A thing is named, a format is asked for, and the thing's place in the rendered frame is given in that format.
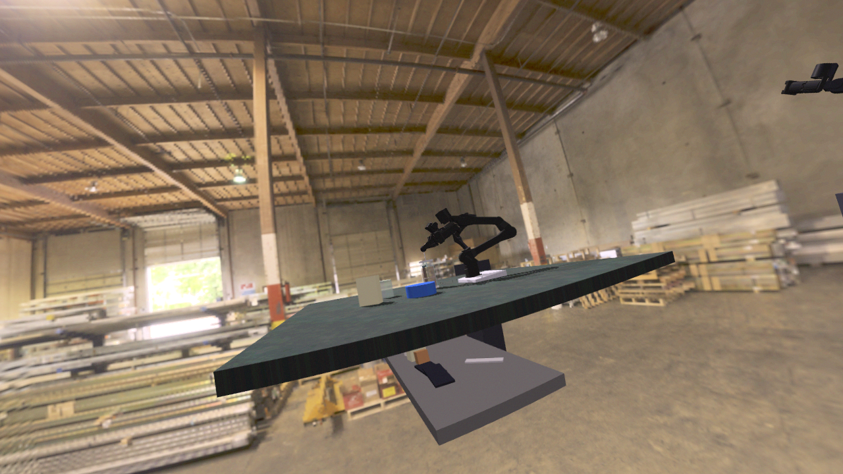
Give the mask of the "brown cube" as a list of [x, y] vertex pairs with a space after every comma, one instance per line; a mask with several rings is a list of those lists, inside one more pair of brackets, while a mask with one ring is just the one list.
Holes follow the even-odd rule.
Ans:
[[416, 360], [416, 364], [422, 364], [425, 362], [430, 362], [429, 353], [427, 349], [421, 349], [419, 351], [415, 351], [414, 358]]

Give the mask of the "cream rectangular block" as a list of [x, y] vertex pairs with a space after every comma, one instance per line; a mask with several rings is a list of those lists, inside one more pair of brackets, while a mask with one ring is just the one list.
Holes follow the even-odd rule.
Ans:
[[356, 293], [358, 293], [360, 307], [382, 303], [383, 295], [379, 275], [356, 278]]
[[423, 348], [419, 348], [419, 349], [410, 350], [410, 351], [406, 352], [408, 360], [410, 360], [410, 362], [415, 362], [415, 358], [414, 358], [414, 353], [413, 353], [413, 352], [415, 352], [415, 351], [419, 351], [419, 350], [421, 350], [421, 349], [425, 349], [425, 347], [423, 347]]

